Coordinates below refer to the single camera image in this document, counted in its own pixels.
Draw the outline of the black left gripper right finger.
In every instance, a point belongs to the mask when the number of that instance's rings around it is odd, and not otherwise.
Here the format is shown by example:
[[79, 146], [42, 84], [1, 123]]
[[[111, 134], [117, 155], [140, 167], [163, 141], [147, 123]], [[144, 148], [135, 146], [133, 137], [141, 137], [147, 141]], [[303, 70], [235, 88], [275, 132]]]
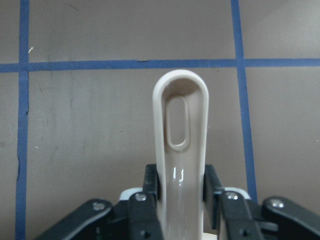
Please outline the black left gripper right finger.
[[204, 170], [203, 200], [219, 240], [318, 240], [320, 217], [281, 196], [257, 204], [223, 187], [213, 165]]

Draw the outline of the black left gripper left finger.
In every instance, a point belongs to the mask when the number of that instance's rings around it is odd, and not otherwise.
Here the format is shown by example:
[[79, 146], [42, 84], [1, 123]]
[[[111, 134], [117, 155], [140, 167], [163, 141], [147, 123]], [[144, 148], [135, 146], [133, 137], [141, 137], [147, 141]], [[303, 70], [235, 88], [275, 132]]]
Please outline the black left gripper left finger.
[[158, 173], [145, 167], [142, 190], [112, 205], [90, 199], [41, 233], [39, 240], [162, 240], [157, 216]]

